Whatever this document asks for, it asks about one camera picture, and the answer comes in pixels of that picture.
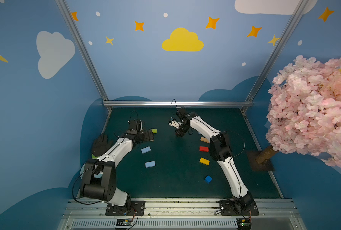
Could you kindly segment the light blue block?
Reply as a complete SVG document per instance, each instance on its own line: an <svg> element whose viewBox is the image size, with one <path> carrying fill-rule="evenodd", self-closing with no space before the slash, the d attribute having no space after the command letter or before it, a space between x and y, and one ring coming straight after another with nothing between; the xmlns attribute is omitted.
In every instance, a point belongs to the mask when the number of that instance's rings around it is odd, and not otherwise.
<svg viewBox="0 0 341 230"><path fill-rule="evenodd" d="M141 152L143 153L143 154L145 154L145 153L148 153L148 152L150 152L151 151L151 148L148 146L148 147L145 147L145 148L143 148L142 150L141 150Z"/></svg>
<svg viewBox="0 0 341 230"><path fill-rule="evenodd" d="M155 167L155 166L156 166L155 161L151 161L151 162L146 162L145 163L145 167L146 168L151 168L151 167Z"/></svg>

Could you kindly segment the natural wood block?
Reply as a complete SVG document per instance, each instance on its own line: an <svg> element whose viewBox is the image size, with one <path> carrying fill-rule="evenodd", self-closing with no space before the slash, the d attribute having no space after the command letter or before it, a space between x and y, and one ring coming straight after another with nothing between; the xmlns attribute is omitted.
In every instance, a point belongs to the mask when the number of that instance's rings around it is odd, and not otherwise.
<svg viewBox="0 0 341 230"><path fill-rule="evenodd" d="M200 141L205 142L205 143L210 143L210 140L205 137L201 137Z"/></svg>

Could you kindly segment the red rectangular block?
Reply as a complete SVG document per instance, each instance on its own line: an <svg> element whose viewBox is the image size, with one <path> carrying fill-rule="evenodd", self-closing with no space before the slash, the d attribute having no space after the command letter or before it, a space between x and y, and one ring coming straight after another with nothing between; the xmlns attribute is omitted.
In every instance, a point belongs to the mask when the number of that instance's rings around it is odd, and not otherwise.
<svg viewBox="0 0 341 230"><path fill-rule="evenodd" d="M209 148L208 147L204 147L204 146L200 146L199 147L199 151L201 151L201 152L208 152Z"/></svg>

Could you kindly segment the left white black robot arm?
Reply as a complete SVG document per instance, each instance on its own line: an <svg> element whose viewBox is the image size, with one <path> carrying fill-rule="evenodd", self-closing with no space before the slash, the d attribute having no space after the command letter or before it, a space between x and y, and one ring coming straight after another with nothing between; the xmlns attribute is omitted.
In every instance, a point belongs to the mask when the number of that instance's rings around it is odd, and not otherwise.
<svg viewBox="0 0 341 230"><path fill-rule="evenodd" d="M140 119L130 120L129 128L119 136L112 147L101 156L90 159L84 164L80 175L80 196L128 209L131 198L129 194L117 188L116 167L135 145L153 140L152 131L144 130Z"/></svg>

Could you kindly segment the black green work glove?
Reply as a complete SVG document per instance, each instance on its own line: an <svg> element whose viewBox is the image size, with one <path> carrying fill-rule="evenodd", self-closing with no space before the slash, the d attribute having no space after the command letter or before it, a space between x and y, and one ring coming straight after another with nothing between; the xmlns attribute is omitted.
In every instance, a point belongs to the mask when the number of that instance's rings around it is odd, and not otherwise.
<svg viewBox="0 0 341 230"><path fill-rule="evenodd" d="M113 140L108 139L108 135L102 133L97 139L94 140L92 145L92 158L97 159L104 155L113 145Z"/></svg>

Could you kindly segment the dark blue small block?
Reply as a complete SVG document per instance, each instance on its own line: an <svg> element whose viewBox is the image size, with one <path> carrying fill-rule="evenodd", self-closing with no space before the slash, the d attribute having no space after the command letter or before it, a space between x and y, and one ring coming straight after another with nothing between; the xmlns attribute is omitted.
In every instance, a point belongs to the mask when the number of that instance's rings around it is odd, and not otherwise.
<svg viewBox="0 0 341 230"><path fill-rule="evenodd" d="M206 176L205 181L209 184L212 181L212 178L210 176Z"/></svg>

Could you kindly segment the left small circuit board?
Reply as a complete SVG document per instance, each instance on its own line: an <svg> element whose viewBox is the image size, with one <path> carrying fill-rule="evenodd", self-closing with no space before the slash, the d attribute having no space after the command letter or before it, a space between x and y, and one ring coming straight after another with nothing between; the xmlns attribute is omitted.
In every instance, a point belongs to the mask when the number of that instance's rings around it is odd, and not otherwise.
<svg viewBox="0 0 341 230"><path fill-rule="evenodd" d="M132 226L132 221L129 219L117 219L115 226L117 228L119 227L130 228Z"/></svg>

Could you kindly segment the small circuit board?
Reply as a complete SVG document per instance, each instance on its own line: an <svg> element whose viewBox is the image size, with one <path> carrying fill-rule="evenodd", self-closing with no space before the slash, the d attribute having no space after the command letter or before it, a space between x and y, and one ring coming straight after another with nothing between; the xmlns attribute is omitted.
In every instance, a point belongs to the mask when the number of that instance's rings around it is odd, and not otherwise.
<svg viewBox="0 0 341 230"><path fill-rule="evenodd" d="M132 226L132 221L129 219L117 219L115 226L117 228L119 227L130 228Z"/></svg>
<svg viewBox="0 0 341 230"><path fill-rule="evenodd" d="M250 219L246 218L239 218L236 220L237 223L237 230L251 230L252 223Z"/></svg>

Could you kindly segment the pink artificial blossom tree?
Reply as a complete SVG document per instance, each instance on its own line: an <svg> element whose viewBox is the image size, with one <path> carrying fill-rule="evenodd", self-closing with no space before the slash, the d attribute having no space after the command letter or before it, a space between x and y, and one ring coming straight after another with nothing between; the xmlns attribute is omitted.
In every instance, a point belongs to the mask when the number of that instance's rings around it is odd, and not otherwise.
<svg viewBox="0 0 341 230"><path fill-rule="evenodd" d="M277 73L268 92L269 149L326 153L324 163L341 168L341 57L322 63L297 56Z"/></svg>

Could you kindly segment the aluminium frame back crossbar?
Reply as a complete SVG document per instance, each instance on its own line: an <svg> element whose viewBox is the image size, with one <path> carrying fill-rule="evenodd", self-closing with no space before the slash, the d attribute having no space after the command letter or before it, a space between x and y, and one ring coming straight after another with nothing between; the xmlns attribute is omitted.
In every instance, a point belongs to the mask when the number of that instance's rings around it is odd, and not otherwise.
<svg viewBox="0 0 341 230"><path fill-rule="evenodd" d="M167 107L171 105L184 107L252 107L252 102L217 102L217 101L103 101L104 106L130 106L130 107Z"/></svg>

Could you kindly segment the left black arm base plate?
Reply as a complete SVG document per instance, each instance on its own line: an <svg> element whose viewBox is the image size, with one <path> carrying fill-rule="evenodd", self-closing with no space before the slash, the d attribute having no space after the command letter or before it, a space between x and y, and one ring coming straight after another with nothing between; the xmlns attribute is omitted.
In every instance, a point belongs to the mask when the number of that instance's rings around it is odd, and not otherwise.
<svg viewBox="0 0 341 230"><path fill-rule="evenodd" d="M128 200L124 206L117 206L114 204L108 204L106 207L106 216L143 216L145 210L145 201L142 200Z"/></svg>

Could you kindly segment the left aluminium frame post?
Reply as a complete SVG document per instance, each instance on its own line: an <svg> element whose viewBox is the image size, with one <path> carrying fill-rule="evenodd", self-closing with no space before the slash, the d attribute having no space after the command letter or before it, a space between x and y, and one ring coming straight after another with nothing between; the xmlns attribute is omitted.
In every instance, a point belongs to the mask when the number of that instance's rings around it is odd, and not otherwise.
<svg viewBox="0 0 341 230"><path fill-rule="evenodd" d="M70 33L81 53L81 56L83 57L83 60L88 68L88 71L97 87L97 90L102 98L103 106L107 108L109 115L111 115L113 108L109 105L104 105L104 102L108 101L107 93L103 87L103 84L99 78L99 75L95 69L95 66L93 64L92 59L90 58L90 55L88 53L88 50L85 47L85 44L83 42L83 39L79 33L79 30L76 26L75 20L73 19L73 16L70 12L69 6L67 4L67 1L65 0L56 0L56 4L66 22L66 25L68 26Z"/></svg>

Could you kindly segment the aluminium frame post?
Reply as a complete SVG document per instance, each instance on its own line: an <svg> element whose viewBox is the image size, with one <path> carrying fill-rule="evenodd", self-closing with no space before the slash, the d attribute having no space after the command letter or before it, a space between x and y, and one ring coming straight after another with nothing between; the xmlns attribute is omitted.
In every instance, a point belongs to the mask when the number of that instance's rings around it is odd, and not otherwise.
<svg viewBox="0 0 341 230"><path fill-rule="evenodd" d="M99 75L95 69L95 66L93 64L92 59L90 58L90 55L88 53L88 50L85 47L85 44L83 42L83 39L79 33L79 30L76 26L75 20L73 19L73 16L70 12L69 6L67 4L67 1L65 0L56 0L56 4L66 22L66 25L68 26L70 33L81 53L81 56L83 57L83 60L88 68L88 71L97 87L97 90L102 98L103 106L107 108L109 115L111 115L113 108L109 105L104 105L104 102L108 101L107 93L103 87L103 84L99 78Z"/></svg>
<svg viewBox="0 0 341 230"><path fill-rule="evenodd" d="M249 107L253 106L253 100L255 99L258 91L260 90L261 86L263 85L265 79L267 78L268 74L270 73L272 67L274 66L275 62L277 61L279 55L283 51L286 43L288 42L289 38L291 37L292 33L294 32L295 28L299 24L303 12L309 3L309 0L301 0L298 2L296 9L294 10L291 18L289 19L286 27L284 28L278 43L275 45L271 55L269 56L264 68L262 69L260 75L258 76L256 82L254 83L250 93L248 94L245 105L241 108L241 113L245 115L246 111Z"/></svg>

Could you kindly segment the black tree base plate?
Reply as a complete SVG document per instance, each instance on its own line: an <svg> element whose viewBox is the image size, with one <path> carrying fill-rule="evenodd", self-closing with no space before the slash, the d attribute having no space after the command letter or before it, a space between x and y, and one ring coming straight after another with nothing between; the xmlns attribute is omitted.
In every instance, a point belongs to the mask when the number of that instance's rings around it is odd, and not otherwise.
<svg viewBox="0 0 341 230"><path fill-rule="evenodd" d="M261 151L247 151L247 157L249 160L250 167L254 172L274 172L275 168L270 159L265 160L263 163L257 162L257 157L260 155Z"/></svg>

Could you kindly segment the aluminium frame rail front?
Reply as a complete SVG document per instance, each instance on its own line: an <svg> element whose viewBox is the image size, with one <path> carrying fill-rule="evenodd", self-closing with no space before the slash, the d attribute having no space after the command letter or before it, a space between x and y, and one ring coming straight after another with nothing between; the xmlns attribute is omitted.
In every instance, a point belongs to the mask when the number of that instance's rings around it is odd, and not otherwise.
<svg viewBox="0 0 341 230"><path fill-rule="evenodd" d="M259 216L222 216L221 198L138 198L145 201L143 216L106 216L106 203L90 205L70 200L59 230L237 230L237 219L250 219L251 230L305 230L291 199L256 199ZM115 226L117 219L132 221L130 228Z"/></svg>

